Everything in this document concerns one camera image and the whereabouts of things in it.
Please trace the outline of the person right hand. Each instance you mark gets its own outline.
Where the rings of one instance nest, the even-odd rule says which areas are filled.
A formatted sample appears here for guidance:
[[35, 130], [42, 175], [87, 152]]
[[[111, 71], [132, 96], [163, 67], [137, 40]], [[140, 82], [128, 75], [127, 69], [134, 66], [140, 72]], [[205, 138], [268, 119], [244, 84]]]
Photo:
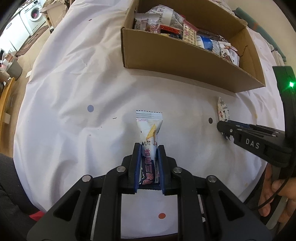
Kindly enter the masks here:
[[[263, 204], [267, 201], [284, 183], [284, 180], [276, 180], [272, 181], [272, 166], [267, 164], [265, 169], [265, 176], [263, 181], [262, 192], [259, 199], [259, 205]], [[296, 190], [295, 190], [295, 178], [290, 178], [283, 189], [278, 193], [279, 196], [285, 196], [288, 198], [287, 205], [282, 212], [278, 222], [286, 223], [292, 217], [295, 211], [295, 198], [296, 198]]]

